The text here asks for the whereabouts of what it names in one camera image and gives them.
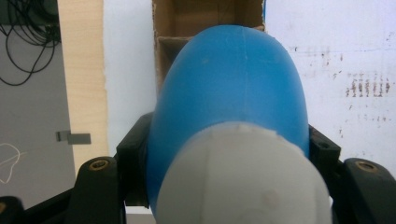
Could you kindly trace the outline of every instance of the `brown cardboard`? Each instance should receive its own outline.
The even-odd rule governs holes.
[[[261,27],[262,0],[152,0],[158,90],[187,42],[221,24]]]

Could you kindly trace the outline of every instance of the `gray wall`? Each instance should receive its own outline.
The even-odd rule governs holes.
[[[40,53],[12,35],[12,56],[25,69],[31,69]],[[43,55],[43,62],[50,49]],[[21,81],[27,74],[15,68],[6,54],[6,37],[0,34],[0,76]],[[74,185],[73,151],[67,142],[57,142],[55,133],[70,130],[62,46],[59,45],[50,65],[34,74],[23,86],[9,87],[0,82],[0,144],[11,144],[21,153],[0,145],[0,196],[14,195],[24,207],[42,202]]]

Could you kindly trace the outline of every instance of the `white wire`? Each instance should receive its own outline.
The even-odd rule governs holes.
[[[0,144],[0,147],[2,147],[2,146],[9,146],[9,147],[12,147],[12,148],[15,149],[15,150],[17,151],[17,153],[18,153],[17,155],[15,155],[15,156],[13,156],[13,157],[11,157],[11,158],[5,160],[5,161],[0,162],[0,167],[1,167],[1,166],[2,166],[3,164],[5,164],[6,162],[12,161],[14,158],[17,157],[17,160],[11,165],[11,169],[10,169],[10,171],[9,171],[8,179],[7,179],[6,181],[0,179],[0,182],[1,182],[2,184],[7,184],[7,183],[9,182],[9,180],[11,179],[11,177],[12,177],[12,170],[14,169],[14,166],[15,166],[15,165],[18,163],[18,161],[20,160],[21,153],[20,153],[20,151],[19,151],[16,147],[12,146],[12,145],[9,144],[9,143],[2,143],[2,144]]]

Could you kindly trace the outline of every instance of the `wooden panel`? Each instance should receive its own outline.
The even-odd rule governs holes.
[[[108,155],[104,75],[103,1],[59,0],[64,71],[72,133],[90,133],[92,144],[73,146],[76,171]]]

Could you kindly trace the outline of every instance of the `white wall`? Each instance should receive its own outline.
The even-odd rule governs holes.
[[[104,1],[108,144],[111,156],[156,102],[151,1]]]
[[[396,2],[269,0],[268,34],[300,73],[308,118],[342,150],[396,176]]]

